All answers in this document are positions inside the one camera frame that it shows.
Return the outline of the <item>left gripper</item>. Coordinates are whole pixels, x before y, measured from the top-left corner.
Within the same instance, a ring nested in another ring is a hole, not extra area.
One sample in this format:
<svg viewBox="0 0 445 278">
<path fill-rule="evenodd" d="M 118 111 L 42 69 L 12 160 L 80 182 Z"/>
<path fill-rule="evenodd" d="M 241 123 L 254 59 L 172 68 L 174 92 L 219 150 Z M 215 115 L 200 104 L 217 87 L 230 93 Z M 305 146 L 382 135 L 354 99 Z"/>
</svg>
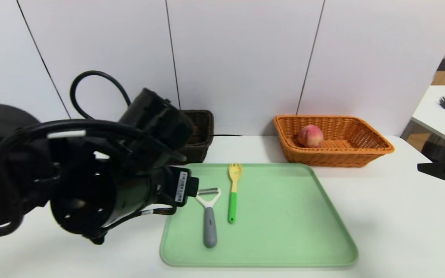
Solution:
<svg viewBox="0 0 445 278">
<path fill-rule="evenodd" d="M 196 197 L 199 190 L 199 178 L 191 176 L 187 168 L 164 166 L 161 168 L 162 183 L 160 203 L 184 207 L 188 197 Z"/>
</svg>

